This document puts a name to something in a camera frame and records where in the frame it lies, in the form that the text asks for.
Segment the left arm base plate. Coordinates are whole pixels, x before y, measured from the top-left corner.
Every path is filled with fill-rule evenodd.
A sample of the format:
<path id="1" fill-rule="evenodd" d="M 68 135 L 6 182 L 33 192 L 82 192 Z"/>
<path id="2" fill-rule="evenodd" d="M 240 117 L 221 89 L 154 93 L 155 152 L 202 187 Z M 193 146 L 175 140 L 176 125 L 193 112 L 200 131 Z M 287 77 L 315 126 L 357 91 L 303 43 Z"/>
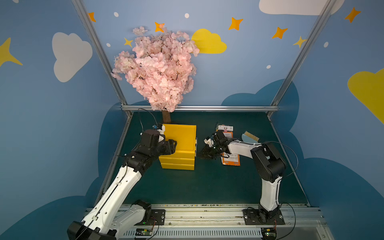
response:
<path id="1" fill-rule="evenodd" d="M 163 226 L 165 224 L 166 210 L 151 210 L 149 213 L 145 213 L 143 220 L 135 226 Z"/>

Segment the pink hollyhock seed bag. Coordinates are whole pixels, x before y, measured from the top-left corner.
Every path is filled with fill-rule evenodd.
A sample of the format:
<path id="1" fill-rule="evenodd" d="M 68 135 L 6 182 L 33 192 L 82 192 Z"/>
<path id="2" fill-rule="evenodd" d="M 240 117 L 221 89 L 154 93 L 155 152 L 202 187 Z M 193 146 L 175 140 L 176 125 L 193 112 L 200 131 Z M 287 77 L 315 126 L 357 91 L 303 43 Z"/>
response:
<path id="1" fill-rule="evenodd" d="M 233 132 L 234 127 L 233 126 L 227 126 L 227 125 L 218 125 L 217 131 L 222 130 L 224 132 Z"/>

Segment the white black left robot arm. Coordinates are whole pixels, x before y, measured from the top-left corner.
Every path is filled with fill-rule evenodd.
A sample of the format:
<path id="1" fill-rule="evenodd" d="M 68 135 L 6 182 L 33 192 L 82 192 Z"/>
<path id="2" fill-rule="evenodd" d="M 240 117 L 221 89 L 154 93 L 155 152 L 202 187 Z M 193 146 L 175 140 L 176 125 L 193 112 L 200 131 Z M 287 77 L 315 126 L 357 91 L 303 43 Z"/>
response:
<path id="1" fill-rule="evenodd" d="M 117 217 L 121 205 L 143 174 L 160 156 L 172 155 L 177 142 L 166 140 L 158 130 L 146 130 L 133 150 L 125 156 L 116 178 L 96 206 L 81 222 L 72 222 L 67 234 L 70 240 L 118 240 L 134 225 L 150 219 L 152 207 L 137 201 Z"/>

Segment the orange bordered seed bag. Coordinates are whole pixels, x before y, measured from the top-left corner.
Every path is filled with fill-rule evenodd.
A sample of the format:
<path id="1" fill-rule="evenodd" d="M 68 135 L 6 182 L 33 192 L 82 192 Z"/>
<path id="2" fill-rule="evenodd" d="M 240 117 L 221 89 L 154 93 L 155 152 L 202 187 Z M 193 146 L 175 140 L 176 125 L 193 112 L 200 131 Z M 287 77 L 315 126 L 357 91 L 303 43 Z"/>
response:
<path id="1" fill-rule="evenodd" d="M 225 166 L 240 166 L 240 156 L 236 154 L 222 153 L 221 155 L 222 164 Z"/>
<path id="2" fill-rule="evenodd" d="M 233 138 L 234 137 L 233 132 L 223 132 L 223 134 L 226 138 Z"/>

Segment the yellow plastic drawer cabinet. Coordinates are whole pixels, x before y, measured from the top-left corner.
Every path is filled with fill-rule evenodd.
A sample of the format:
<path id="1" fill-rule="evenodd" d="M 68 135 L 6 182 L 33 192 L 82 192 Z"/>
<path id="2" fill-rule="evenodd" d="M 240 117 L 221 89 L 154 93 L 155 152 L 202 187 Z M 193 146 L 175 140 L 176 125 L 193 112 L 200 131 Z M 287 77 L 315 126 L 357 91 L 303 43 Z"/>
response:
<path id="1" fill-rule="evenodd" d="M 177 142 L 174 154 L 160 156 L 159 160 L 163 169 L 170 170 L 195 170 L 197 151 L 197 126 L 163 124 L 166 141 Z"/>

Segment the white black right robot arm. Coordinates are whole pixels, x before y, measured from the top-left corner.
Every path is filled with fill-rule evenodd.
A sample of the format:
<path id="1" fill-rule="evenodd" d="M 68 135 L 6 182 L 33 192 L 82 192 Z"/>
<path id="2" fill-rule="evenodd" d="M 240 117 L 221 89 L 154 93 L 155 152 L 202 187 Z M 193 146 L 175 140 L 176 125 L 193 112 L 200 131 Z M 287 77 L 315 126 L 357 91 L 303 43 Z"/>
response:
<path id="1" fill-rule="evenodd" d="M 280 210 L 279 193 L 286 164 L 274 145 L 267 143 L 246 143 L 228 138 L 219 130 L 204 139 L 205 146 L 199 153 L 201 159 L 215 159 L 227 155 L 240 155 L 253 159 L 262 179 L 262 194 L 258 207 L 258 219 L 266 224 Z"/>

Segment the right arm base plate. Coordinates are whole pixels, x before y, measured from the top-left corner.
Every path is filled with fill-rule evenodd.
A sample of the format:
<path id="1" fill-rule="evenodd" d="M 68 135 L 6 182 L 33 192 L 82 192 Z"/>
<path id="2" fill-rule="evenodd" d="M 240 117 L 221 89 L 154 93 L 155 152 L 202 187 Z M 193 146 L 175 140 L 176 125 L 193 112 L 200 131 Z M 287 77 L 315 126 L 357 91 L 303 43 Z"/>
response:
<path id="1" fill-rule="evenodd" d="M 251 207 L 242 210 L 246 225 L 285 225 L 285 220 L 279 208 L 270 212 Z"/>

